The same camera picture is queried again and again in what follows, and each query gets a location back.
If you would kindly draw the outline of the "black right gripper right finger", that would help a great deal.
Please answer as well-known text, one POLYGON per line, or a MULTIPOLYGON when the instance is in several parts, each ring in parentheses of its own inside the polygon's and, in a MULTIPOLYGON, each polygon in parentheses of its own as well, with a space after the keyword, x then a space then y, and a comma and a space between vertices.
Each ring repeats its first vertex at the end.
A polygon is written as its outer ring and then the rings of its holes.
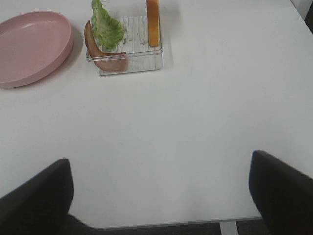
POLYGON ((252 153, 248 186, 272 235, 313 233, 313 180, 277 157, 252 153))

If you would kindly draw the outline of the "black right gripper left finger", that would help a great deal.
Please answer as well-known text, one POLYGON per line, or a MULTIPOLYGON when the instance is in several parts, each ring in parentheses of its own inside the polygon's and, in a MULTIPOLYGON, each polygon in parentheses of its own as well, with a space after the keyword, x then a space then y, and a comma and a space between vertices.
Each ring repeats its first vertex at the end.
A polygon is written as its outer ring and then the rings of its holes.
POLYGON ((74 194, 68 159, 59 159, 0 199, 2 235, 55 235, 74 194))

